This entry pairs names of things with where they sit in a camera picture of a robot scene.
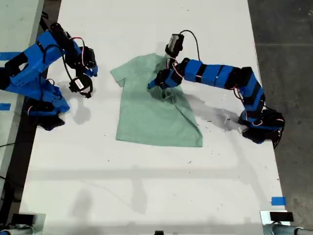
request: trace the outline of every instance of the wire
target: wire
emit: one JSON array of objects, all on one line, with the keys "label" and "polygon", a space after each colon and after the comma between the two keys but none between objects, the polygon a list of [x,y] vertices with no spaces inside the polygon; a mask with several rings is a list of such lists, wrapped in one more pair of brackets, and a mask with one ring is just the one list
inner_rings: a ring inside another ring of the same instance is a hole
[{"label": "wire", "polygon": [[252,122],[252,125],[254,126],[261,126],[263,124],[263,121],[261,120],[261,122],[259,124],[254,124],[254,122]]},{"label": "wire", "polygon": [[53,82],[53,86],[55,85],[55,81],[52,78],[48,78],[47,81],[51,80]]},{"label": "wire", "polygon": [[86,67],[86,66],[85,66],[85,64],[84,64],[84,50],[85,50],[85,42],[84,42],[84,40],[83,40],[81,37],[72,37],[72,38],[70,38],[70,40],[74,40],[74,39],[80,39],[80,40],[82,40],[82,41],[83,41],[83,49],[82,49],[82,63],[83,63],[83,66],[84,66],[84,67]]},{"label": "wire", "polygon": [[167,69],[168,69],[168,66],[167,66],[167,60],[168,60],[168,59],[175,60],[175,63],[178,64],[177,60],[176,60],[175,58],[173,58],[173,57],[170,56],[170,57],[166,58],[166,61],[165,61],[165,65],[166,65],[166,68],[167,68]]},{"label": "wire", "polygon": [[68,72],[67,64],[66,64],[66,62],[65,62],[62,49],[61,49],[58,45],[50,44],[50,45],[48,45],[48,46],[45,48],[45,50],[44,50],[44,56],[43,56],[43,63],[45,64],[45,57],[46,57],[47,50],[48,50],[49,48],[51,48],[51,47],[57,47],[57,48],[59,49],[59,51],[60,51],[60,53],[61,53],[61,55],[62,55],[62,60],[63,60],[64,68],[65,68],[65,70],[66,70],[66,72],[67,72],[68,77],[69,77],[70,80],[72,81],[73,79],[72,79],[72,77],[70,76],[70,74],[69,74],[69,72]]},{"label": "wire", "polygon": [[173,68],[174,68],[175,72],[179,75],[179,77],[181,77],[182,79],[184,79],[184,77],[183,77],[179,72],[177,72],[174,63],[173,63],[172,65],[173,65]]},{"label": "wire", "polygon": [[[237,87],[234,87],[233,89],[231,89],[234,91],[234,95],[242,102],[243,106],[245,106],[244,104],[244,99],[241,97],[239,91],[238,91],[238,88]],[[248,121],[248,113],[246,112],[246,109],[245,109],[245,113],[246,113],[246,121]]]},{"label": "wire", "polygon": [[270,108],[269,106],[264,105],[264,107],[266,107],[266,108],[269,109],[269,110],[274,111],[274,109]]},{"label": "wire", "polygon": [[191,32],[190,30],[188,30],[188,29],[183,30],[183,31],[180,32],[179,34],[182,34],[183,32],[189,32],[189,33],[191,33],[191,34],[194,36],[194,38],[195,38],[195,40],[196,40],[196,44],[197,44],[198,59],[201,61],[201,59],[200,59],[200,54],[199,54],[198,40],[197,40],[195,34],[194,34],[193,32]]},{"label": "wire", "polygon": [[33,106],[30,106],[27,110],[27,115],[29,116],[29,110],[32,108]]}]

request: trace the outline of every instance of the blue painter's tape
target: blue painter's tape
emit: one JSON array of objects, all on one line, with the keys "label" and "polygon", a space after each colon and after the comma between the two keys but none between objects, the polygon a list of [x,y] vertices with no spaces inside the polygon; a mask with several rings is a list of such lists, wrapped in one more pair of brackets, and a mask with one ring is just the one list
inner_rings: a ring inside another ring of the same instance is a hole
[{"label": "blue painter's tape", "polygon": [[272,206],[285,206],[286,198],[285,197],[272,197]]},{"label": "blue painter's tape", "polygon": [[11,104],[9,103],[0,103],[0,111],[9,111]]}]

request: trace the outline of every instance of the t-shirt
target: t-shirt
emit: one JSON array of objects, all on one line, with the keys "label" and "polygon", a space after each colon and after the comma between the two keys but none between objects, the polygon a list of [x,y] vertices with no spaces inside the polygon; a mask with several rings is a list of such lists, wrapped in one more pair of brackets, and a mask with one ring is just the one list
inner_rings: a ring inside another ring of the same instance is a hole
[{"label": "t-shirt", "polygon": [[202,147],[202,134],[180,87],[148,90],[166,58],[138,56],[111,71],[123,87],[116,139],[158,146]]}]

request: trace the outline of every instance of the blue tape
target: blue tape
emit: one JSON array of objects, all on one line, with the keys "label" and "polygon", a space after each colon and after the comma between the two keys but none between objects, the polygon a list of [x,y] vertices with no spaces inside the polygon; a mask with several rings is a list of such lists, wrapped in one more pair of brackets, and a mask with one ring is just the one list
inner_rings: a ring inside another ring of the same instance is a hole
[{"label": "blue tape", "polygon": [[9,111],[11,104],[9,103],[0,103],[0,111]]},{"label": "blue tape", "polygon": [[0,52],[0,61],[11,60],[18,54],[20,54],[20,52]]},{"label": "blue tape", "polygon": [[272,197],[272,206],[285,206],[286,198],[285,197]]}]

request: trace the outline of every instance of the black cable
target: black cable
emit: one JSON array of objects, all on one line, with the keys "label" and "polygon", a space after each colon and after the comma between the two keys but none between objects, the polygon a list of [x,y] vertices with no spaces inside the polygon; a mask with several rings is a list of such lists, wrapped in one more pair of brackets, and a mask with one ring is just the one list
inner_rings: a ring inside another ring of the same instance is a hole
[{"label": "black cable", "polygon": [[183,30],[183,31],[180,32],[179,34],[182,34],[183,32],[189,32],[189,33],[191,33],[191,34],[194,36],[194,38],[195,38],[195,40],[196,40],[196,44],[197,44],[198,59],[201,61],[201,59],[200,59],[200,54],[199,54],[198,40],[197,40],[195,34],[194,34],[193,32],[191,32],[190,30],[188,30],[188,29]]},{"label": "black cable", "polygon": [[264,105],[264,107],[266,107],[269,110],[275,111],[274,109],[270,108],[269,106]]}]

